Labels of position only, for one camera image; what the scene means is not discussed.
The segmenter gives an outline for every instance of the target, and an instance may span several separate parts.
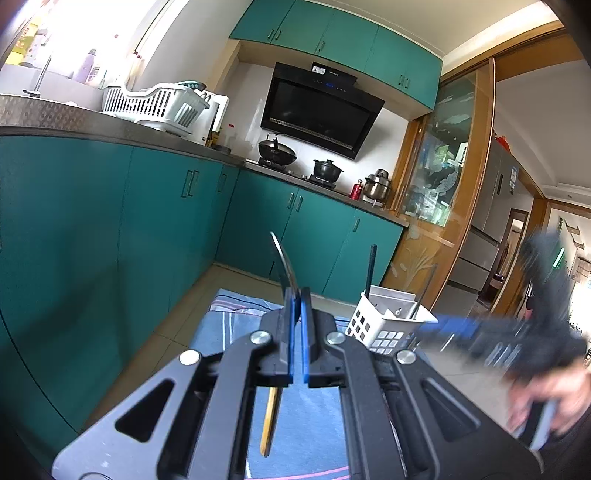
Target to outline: bottle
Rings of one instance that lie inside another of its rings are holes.
[[[349,198],[353,200],[359,200],[361,198],[361,191],[363,190],[363,180],[357,180],[357,183],[353,185]]]
[[[75,80],[79,83],[86,83],[86,79],[90,71],[92,70],[92,66],[95,64],[96,60],[96,49],[93,48],[88,52],[88,55],[82,62],[82,65],[78,68],[78,71],[72,77],[72,80]]]
[[[47,29],[40,28],[37,30],[35,34],[35,38],[33,38],[33,43],[27,50],[26,55],[23,57],[22,62],[19,63],[21,67],[34,67],[35,59],[37,58],[37,54],[39,53],[39,49],[43,46],[43,44],[47,40]]]

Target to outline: red bottle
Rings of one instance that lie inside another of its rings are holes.
[[[353,185],[349,198],[353,200],[359,200],[361,198],[361,191],[363,190],[363,180],[357,180],[357,183]]]

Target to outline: white basket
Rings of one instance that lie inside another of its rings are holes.
[[[437,323],[433,314],[422,305],[418,306],[412,319],[405,318],[416,304],[412,293],[372,285],[369,300],[361,295],[345,332],[372,352],[393,355],[407,345],[408,335],[417,323]]]
[[[141,92],[122,85],[107,87],[103,113],[184,137],[209,104],[195,91],[175,83],[159,83]]]

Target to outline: black clay pot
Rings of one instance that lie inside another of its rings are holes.
[[[314,160],[314,176],[331,183],[336,182],[342,170],[332,160]]]

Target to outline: human hand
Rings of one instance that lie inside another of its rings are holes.
[[[591,405],[591,375],[582,359],[576,359],[569,367],[534,377],[528,384],[514,381],[509,389],[509,431],[525,423],[533,401],[547,400],[558,400],[550,429],[564,435]]]

